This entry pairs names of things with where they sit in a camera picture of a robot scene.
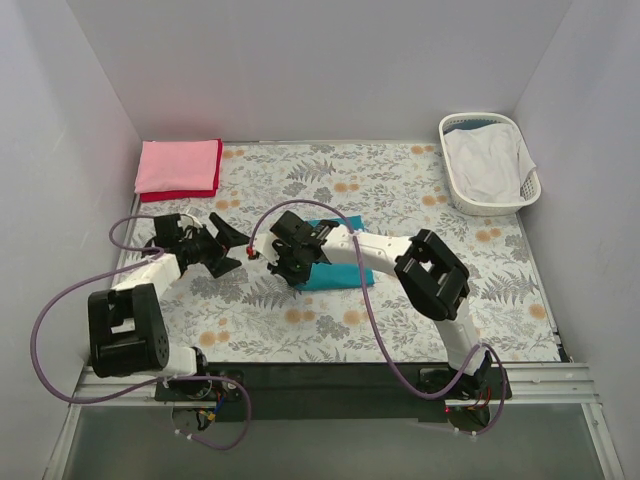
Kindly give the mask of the teal t shirt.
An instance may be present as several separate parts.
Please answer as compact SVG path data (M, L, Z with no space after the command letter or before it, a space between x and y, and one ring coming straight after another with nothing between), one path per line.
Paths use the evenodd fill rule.
M364 230L364 223L360 215L347 218L353 227ZM365 279L367 286L374 285L373 270L365 270ZM307 282L295 285L294 288L308 292L361 288L359 267L349 264L314 264Z

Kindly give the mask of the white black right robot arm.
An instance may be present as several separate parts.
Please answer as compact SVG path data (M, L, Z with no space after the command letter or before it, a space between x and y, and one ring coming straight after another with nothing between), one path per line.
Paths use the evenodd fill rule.
M491 356L481 345L469 310L469 271L432 231L389 237L337 221L312 225L286 211L254 241L268 269L297 287L316 264L355 265L395 277L410 304L432 320L445 346L452 378L442 389L475 397L489 384Z

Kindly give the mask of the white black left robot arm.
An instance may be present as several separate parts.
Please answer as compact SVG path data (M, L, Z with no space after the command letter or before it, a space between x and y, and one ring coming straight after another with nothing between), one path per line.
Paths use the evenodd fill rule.
M98 377L178 377L178 387L190 399L211 392L206 357L196 347L171 343L160 305L192 265L204 266L213 278L241 266L228 253L248 244L249 237L215 213L209 219L215 233L189 214L154 217L155 235L140 249L144 264L111 289L89 296L91 366Z

